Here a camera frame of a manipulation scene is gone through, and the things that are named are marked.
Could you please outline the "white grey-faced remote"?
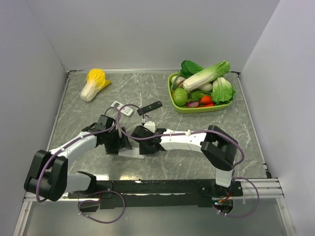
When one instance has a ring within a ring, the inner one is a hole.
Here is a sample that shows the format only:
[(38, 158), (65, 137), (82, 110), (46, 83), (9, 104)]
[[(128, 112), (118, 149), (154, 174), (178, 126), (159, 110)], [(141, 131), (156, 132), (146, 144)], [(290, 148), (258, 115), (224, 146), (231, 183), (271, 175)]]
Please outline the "white grey-faced remote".
[(136, 158), (136, 159), (145, 159), (146, 157), (146, 155), (140, 154), (138, 147), (133, 147), (132, 149), (128, 149), (124, 147), (119, 150), (118, 156), (130, 157), (130, 158)]

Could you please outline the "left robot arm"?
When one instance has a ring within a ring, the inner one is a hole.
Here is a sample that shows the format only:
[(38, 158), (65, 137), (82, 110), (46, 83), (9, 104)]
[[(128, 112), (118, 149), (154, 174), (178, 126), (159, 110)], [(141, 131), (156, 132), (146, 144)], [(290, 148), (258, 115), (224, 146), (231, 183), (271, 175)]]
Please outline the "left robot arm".
[(120, 150), (132, 150), (128, 137), (115, 128), (116, 120), (100, 115), (97, 122), (82, 129), (66, 144), (35, 153), (29, 168), (24, 190), (36, 195), (39, 202), (57, 201), (68, 185), (68, 167), (71, 158), (103, 145), (107, 154), (118, 154)]

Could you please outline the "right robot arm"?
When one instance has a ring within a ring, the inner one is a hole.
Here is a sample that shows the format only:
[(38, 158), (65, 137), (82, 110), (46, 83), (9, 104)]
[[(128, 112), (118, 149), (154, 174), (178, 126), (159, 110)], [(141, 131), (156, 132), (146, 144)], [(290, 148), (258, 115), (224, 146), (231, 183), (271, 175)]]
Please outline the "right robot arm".
[(174, 131), (157, 128), (154, 132), (139, 125), (131, 134), (139, 143), (140, 154), (149, 155), (167, 150), (190, 150), (204, 154), (216, 168), (215, 190), (226, 196), (232, 190), (234, 159), (238, 142), (215, 125), (202, 131)]

